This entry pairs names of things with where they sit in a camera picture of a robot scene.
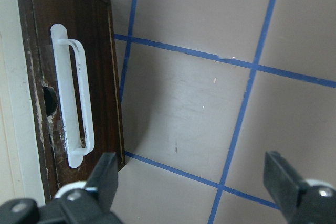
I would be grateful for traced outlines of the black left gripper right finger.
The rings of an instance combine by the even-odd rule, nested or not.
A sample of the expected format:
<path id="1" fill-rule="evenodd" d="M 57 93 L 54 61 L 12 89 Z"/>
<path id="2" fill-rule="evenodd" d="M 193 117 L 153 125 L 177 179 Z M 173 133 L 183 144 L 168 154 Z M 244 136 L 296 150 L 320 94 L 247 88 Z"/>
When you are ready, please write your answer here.
<path id="1" fill-rule="evenodd" d="M 265 153 L 263 183 L 281 212 L 294 212 L 309 184 L 276 151 Z"/>

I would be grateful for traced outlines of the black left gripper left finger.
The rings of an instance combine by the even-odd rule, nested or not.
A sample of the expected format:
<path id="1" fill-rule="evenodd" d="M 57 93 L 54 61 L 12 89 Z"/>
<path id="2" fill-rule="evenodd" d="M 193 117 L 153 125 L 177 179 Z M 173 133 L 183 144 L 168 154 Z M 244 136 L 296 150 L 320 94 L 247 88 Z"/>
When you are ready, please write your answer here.
<path id="1" fill-rule="evenodd" d="M 103 211 L 112 206 L 118 188 L 118 159 L 115 152 L 103 153 L 86 181 L 84 189 L 98 201 Z"/>

